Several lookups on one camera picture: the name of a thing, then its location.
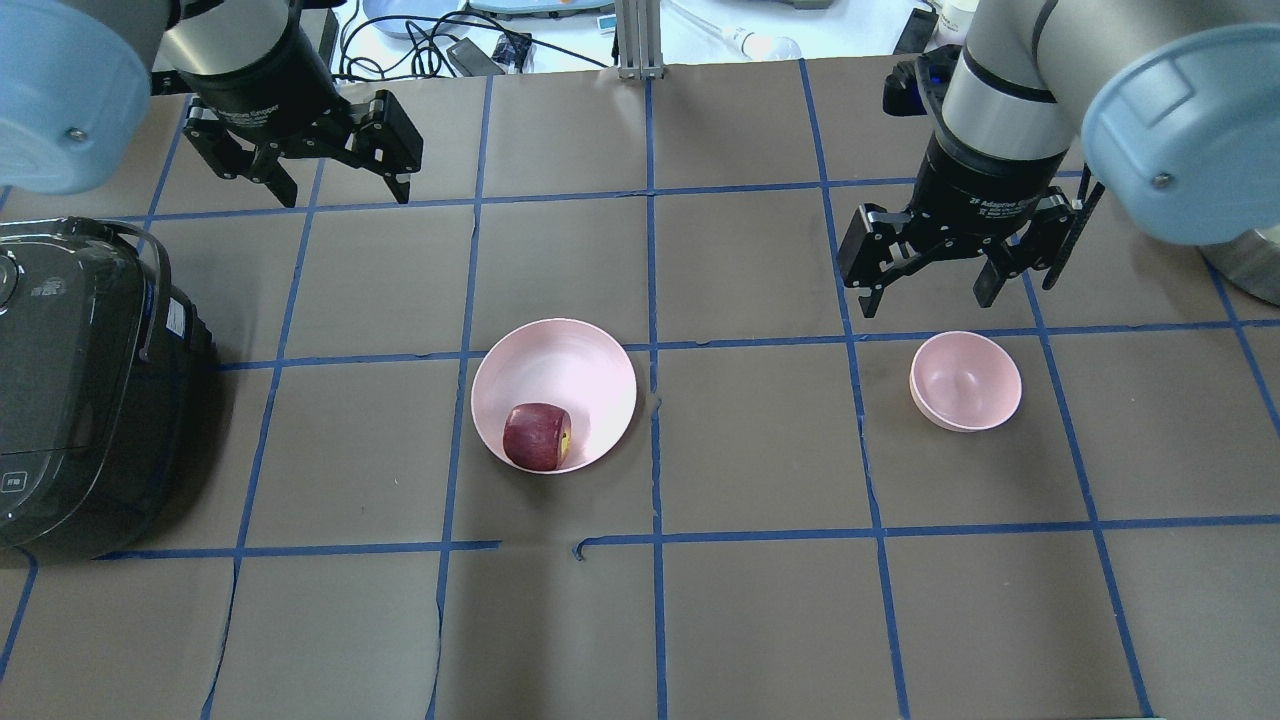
small pink bowl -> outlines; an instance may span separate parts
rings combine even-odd
[[[957,433],[995,428],[1023,398],[1023,378],[1005,348],[959,331],[924,341],[911,360],[910,386],[920,413]]]
[[[471,384],[471,419],[485,447],[512,468],[502,448],[511,409],[550,402],[573,423],[564,464],[539,475],[568,473],[595,462],[631,423],[636,373],[618,341],[600,328],[552,318],[518,327],[485,354]]]

cable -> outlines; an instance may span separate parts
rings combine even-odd
[[[462,19],[456,19],[456,18],[476,18],[476,19],[484,20],[484,23],[467,22],[467,20],[462,20]],[[365,28],[367,28],[369,26],[375,24],[375,23],[381,22],[381,20],[406,20],[406,29],[408,31],[410,40],[413,42],[413,49],[410,50],[407,54],[404,54],[399,60],[397,60],[389,68],[383,68],[380,63],[372,60],[371,58],[362,58],[362,56],[361,58],[352,58],[351,54],[349,54],[349,51],[351,51],[351,44],[355,41],[356,36],[361,31],[364,31]],[[421,27],[413,24],[415,22],[424,22],[424,23],[430,22],[430,23],[434,23],[434,26],[431,27],[430,32],[424,32]],[[335,79],[351,81],[351,82],[394,81],[394,79],[411,79],[411,78],[431,78],[431,77],[438,77],[442,68],[443,69],[448,69],[451,74],[457,76],[457,73],[453,70],[453,67],[444,58],[444,54],[440,51],[439,45],[435,41],[436,37],[448,37],[448,38],[451,38],[453,41],[457,41],[457,38],[453,37],[453,36],[451,36],[449,33],[442,32],[442,27],[445,26],[445,24],[456,24],[456,26],[465,26],[465,27],[477,27],[477,28],[481,28],[481,29],[493,29],[493,31],[498,31],[498,32],[506,35],[508,40],[512,40],[512,38],[515,38],[517,36],[517,33],[515,31],[511,31],[511,29],[503,27],[500,23],[498,23],[493,18],[490,18],[488,15],[484,15],[484,14],[480,14],[480,13],[471,12],[471,10],[453,10],[453,12],[442,14],[439,18],[433,18],[433,17],[426,17],[426,15],[381,15],[381,17],[378,17],[378,18],[366,19],[365,22],[362,22],[358,26],[356,26],[356,28],[351,31],[351,35],[344,35],[344,37],[342,38],[340,59],[339,59],[339,65],[338,65],[339,72],[334,73],[333,77]],[[424,37],[421,40],[417,38],[415,36],[415,31],[417,33],[421,33]],[[575,53],[575,51],[568,50],[566,47],[561,47],[558,45],[553,45],[550,42],[544,42],[541,40],[532,40],[532,44],[534,45],[541,45],[543,47],[548,47],[550,50],[556,50],[557,53],[563,53],[564,55],[568,55],[571,58],[576,58],[579,60],[584,60],[586,63],[590,63],[590,64],[600,67],[600,68],[608,68],[609,67],[609,65],[607,65],[604,63],[600,63],[599,60],[596,60],[594,58],[589,58],[586,55],[581,55],[579,53]],[[424,54],[428,56],[428,60],[426,60],[425,65],[422,64],[422,55]],[[389,73],[392,69],[399,67],[404,60],[410,60],[410,67],[412,68],[412,72],[410,74],[402,74],[402,76],[396,76],[396,77],[388,77],[387,76],[387,73]],[[357,68],[361,69],[361,70],[367,70],[367,72],[371,72],[371,73],[376,73],[379,77],[370,78],[370,77],[357,76],[357,74],[355,74],[355,70]]]

bowl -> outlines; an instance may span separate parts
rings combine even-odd
[[[1023,378],[1005,348],[959,331],[924,341],[911,360],[910,386],[925,418],[960,433],[1000,425],[1023,398]]]
[[[520,468],[502,448],[511,409],[549,402],[568,411],[573,434],[564,464],[554,470]],[[636,374],[618,341],[568,318],[536,320],[493,346],[471,384],[471,419],[498,459],[526,473],[554,475],[585,468],[612,448],[636,406]]]

red apple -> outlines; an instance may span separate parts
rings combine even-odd
[[[526,470],[554,470],[568,456],[568,411],[548,402],[512,407],[502,429],[502,450]]]

